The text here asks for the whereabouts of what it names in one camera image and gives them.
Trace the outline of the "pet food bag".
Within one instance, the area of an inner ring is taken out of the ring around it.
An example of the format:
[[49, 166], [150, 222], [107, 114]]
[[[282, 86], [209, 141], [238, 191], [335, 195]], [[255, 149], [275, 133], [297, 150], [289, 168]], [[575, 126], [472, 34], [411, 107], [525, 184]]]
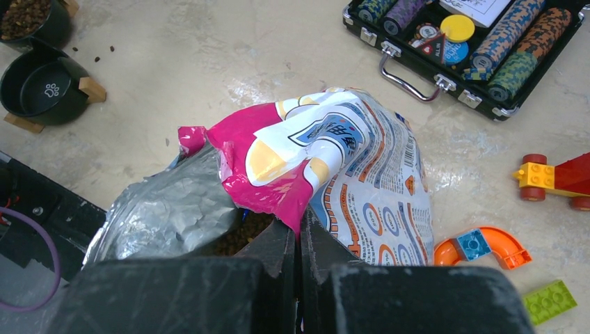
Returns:
[[433, 262], [431, 201], [408, 121], [354, 88], [239, 110], [178, 129], [180, 153], [129, 185], [83, 263], [177, 257], [235, 229], [238, 211], [299, 234], [306, 213], [368, 264]]

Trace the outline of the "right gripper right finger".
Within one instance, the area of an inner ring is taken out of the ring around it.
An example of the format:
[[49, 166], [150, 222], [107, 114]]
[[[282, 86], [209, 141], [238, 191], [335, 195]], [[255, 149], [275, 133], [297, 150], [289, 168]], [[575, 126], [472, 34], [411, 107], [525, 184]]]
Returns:
[[304, 333], [533, 333], [515, 287], [486, 267], [380, 267], [307, 210], [301, 222]]

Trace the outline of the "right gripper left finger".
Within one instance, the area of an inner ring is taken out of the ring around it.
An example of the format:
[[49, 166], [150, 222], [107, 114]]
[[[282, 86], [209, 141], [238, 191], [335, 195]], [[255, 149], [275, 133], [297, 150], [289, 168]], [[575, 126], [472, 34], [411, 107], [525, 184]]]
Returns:
[[68, 287], [49, 333], [293, 333], [295, 236], [280, 221], [232, 257], [111, 260]]

